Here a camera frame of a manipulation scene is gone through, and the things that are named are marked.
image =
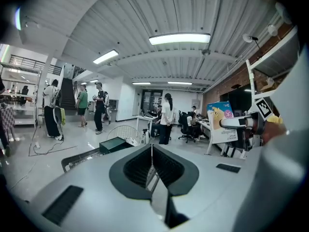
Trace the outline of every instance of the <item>brick wall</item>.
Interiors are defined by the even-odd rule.
[[[286,34],[288,34],[293,27],[291,25],[283,24],[278,29],[278,36],[280,39],[284,38]],[[273,48],[280,40],[276,37],[271,37],[262,47],[261,50],[263,54],[267,53],[271,48]],[[250,63],[253,64],[257,61],[260,52],[256,52],[251,58]],[[254,72],[254,80],[256,82],[257,90],[259,91],[263,84],[262,82],[267,79],[267,76],[264,74],[253,71]],[[246,63],[244,63],[237,71],[235,71],[231,76],[227,77],[223,80],[220,84],[216,87],[211,89],[209,92],[204,94],[203,96],[203,108],[202,108],[202,115],[206,115],[206,106],[208,103],[217,102],[220,100],[220,95],[223,95],[227,92],[230,92],[234,89],[231,87],[235,84],[240,84],[241,86],[248,85],[250,83],[249,74]]]

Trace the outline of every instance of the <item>wire basket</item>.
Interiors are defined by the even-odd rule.
[[[128,143],[131,143],[135,140],[136,145],[138,146],[141,144],[141,135],[140,133],[132,126],[117,126],[110,131],[107,136],[107,140],[110,140],[115,137],[120,137],[126,140]]]

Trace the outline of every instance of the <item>sign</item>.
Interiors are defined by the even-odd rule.
[[[261,98],[258,101],[256,101],[255,105],[256,105],[259,113],[263,117],[264,121],[267,120],[268,117],[272,115],[272,111],[271,111],[269,105],[264,100],[264,98]]]
[[[213,144],[238,140],[236,129],[227,129],[220,126],[221,119],[234,117],[229,101],[208,104],[207,114],[211,126],[211,138]]]

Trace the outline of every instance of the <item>glossy floor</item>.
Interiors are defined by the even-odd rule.
[[[64,142],[60,145],[55,144],[61,143],[61,141],[47,137],[45,127],[38,127],[35,134],[33,127],[15,128],[17,141],[10,139],[12,155],[9,158],[0,159],[8,189],[21,199],[31,201],[40,189],[64,173],[61,166],[62,159],[97,148],[100,142],[107,139],[108,132],[117,126],[130,125],[135,128],[136,120],[111,123],[109,126],[103,127],[105,132],[100,135],[95,134],[93,121],[89,121],[86,128],[79,128],[78,125],[78,122],[68,122],[62,128]],[[140,120],[139,131],[144,128],[147,128],[147,121]],[[169,146],[197,154],[206,153],[208,138],[201,139],[196,143],[189,141],[186,144],[185,139],[178,139],[181,135],[180,127],[173,127]],[[40,149],[33,149],[35,142],[39,143]],[[158,138],[152,140],[151,143],[158,143]],[[34,150],[37,153],[46,153],[50,150],[50,153],[36,155]],[[211,154],[218,156],[220,151],[213,146]]]

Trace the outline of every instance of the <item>banner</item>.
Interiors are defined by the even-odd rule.
[[[206,109],[211,126],[212,143],[219,144],[237,141],[236,129],[222,128],[219,124],[221,119],[234,117],[230,102],[209,103]]]

